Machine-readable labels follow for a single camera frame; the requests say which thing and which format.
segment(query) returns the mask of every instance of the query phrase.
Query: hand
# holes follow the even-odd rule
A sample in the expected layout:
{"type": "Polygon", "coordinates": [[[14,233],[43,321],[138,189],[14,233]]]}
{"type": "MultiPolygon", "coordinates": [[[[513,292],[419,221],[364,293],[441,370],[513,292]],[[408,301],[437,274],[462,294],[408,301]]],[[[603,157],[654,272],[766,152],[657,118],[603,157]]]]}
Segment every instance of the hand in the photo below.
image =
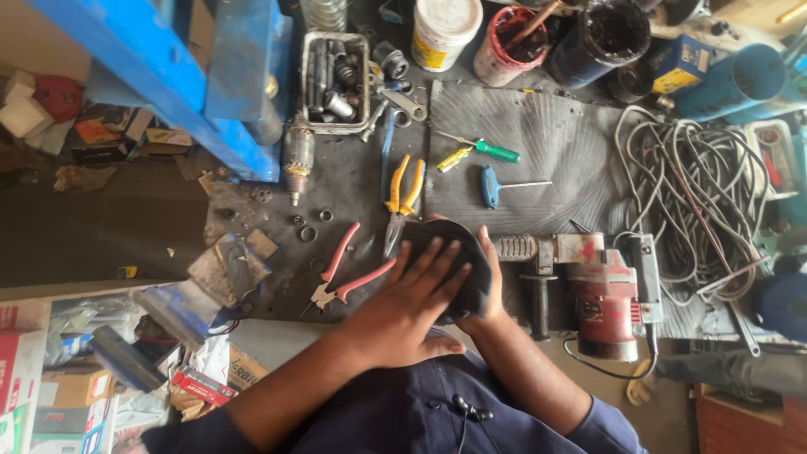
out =
{"type": "Polygon", "coordinates": [[[499,256],[496,253],[496,247],[487,234],[487,226],[479,227],[476,232],[479,245],[487,257],[487,263],[491,266],[491,295],[488,297],[487,304],[485,305],[485,317],[480,317],[476,314],[471,314],[460,320],[457,320],[457,327],[470,336],[477,334],[480,330],[485,330],[491,325],[498,323],[502,317],[507,318],[507,312],[504,311],[502,305],[502,271],[499,268],[499,256]]]}
{"type": "Polygon", "coordinates": [[[453,241],[435,259],[442,243],[442,238],[435,237],[404,274],[412,245],[401,242],[398,260],[382,287],[328,334],[328,341],[338,342],[341,350],[350,352],[362,372],[372,368],[401,368],[465,352],[465,346],[454,338],[424,340],[429,328],[457,296],[471,269],[470,263],[466,263],[439,286],[460,251],[460,243],[453,241]]]}

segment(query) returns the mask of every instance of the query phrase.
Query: red-handled pliers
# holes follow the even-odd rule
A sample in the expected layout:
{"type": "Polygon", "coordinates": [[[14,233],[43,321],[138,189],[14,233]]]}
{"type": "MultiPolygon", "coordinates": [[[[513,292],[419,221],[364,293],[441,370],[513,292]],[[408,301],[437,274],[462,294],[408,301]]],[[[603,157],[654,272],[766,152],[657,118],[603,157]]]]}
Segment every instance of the red-handled pliers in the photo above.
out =
{"type": "Polygon", "coordinates": [[[348,242],[350,242],[350,238],[353,237],[353,234],[356,233],[359,227],[362,224],[358,222],[354,222],[353,225],[350,226],[350,230],[345,233],[345,236],[342,238],[342,241],[339,243],[339,247],[337,248],[337,252],[333,255],[333,259],[331,259],[331,265],[325,270],[320,276],[322,276],[322,280],[324,281],[320,284],[319,287],[316,288],[314,294],[311,296],[311,304],[308,306],[306,310],[300,315],[300,318],[306,316],[306,314],[313,309],[313,305],[316,305],[320,309],[325,309],[325,305],[331,302],[334,298],[339,298],[340,301],[347,304],[345,298],[348,295],[348,292],[353,290],[354,288],[361,287],[364,284],[367,284],[371,280],[379,277],[380,275],[386,273],[387,271],[392,268],[392,265],[395,265],[395,259],[390,259],[386,263],[384,263],[381,267],[377,270],[371,272],[370,274],[364,275],[354,281],[348,282],[345,285],[337,288],[334,292],[326,292],[326,289],[331,284],[331,280],[333,279],[333,275],[337,272],[337,267],[339,267],[339,262],[342,260],[342,255],[345,253],[345,249],[347,248],[348,242]]]}

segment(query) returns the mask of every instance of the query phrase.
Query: person's left hand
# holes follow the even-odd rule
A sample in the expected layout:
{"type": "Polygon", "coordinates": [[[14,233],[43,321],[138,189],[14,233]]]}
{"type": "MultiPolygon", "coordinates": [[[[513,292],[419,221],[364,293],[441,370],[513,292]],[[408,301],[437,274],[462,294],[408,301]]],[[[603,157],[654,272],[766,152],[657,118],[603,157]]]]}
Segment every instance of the person's left hand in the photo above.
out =
{"type": "Polygon", "coordinates": [[[438,287],[460,251],[459,242],[454,241],[437,257],[442,243],[442,238],[435,237],[404,274],[412,245],[401,242],[398,260],[382,287],[329,333],[328,341],[340,343],[341,350],[349,352],[362,370],[400,368],[464,353],[465,346],[454,338],[424,340],[431,325],[457,296],[471,269],[466,263],[438,287]]]}

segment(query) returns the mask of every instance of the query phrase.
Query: navy blue shirt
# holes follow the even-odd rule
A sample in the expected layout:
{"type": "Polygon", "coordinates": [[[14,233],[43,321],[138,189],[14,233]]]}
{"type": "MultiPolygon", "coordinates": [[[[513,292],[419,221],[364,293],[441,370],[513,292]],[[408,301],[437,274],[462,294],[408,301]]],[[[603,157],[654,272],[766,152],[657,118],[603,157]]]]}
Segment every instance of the navy blue shirt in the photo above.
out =
{"type": "MultiPolygon", "coordinates": [[[[495,454],[493,443],[502,454],[646,453],[622,413],[594,397],[592,409],[579,427],[565,437],[558,434],[522,411],[485,362],[471,351],[361,374],[325,402],[275,452],[457,452],[462,413],[452,403],[454,394],[493,413],[491,420],[483,422],[484,428],[468,418],[462,454],[495,454]]],[[[151,454],[258,452],[222,409],[194,421],[147,431],[143,441],[151,454]]]]}

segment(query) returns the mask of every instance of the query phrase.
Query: white plastic bucket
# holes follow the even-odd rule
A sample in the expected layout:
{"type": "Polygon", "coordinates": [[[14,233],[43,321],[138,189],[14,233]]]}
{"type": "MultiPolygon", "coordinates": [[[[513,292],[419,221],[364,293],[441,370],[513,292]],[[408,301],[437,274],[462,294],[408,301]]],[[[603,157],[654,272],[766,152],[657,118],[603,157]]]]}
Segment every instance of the white plastic bucket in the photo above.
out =
{"type": "Polygon", "coordinates": [[[417,0],[412,58],[427,71],[447,70],[476,36],[482,16],[479,0],[417,0]]]}

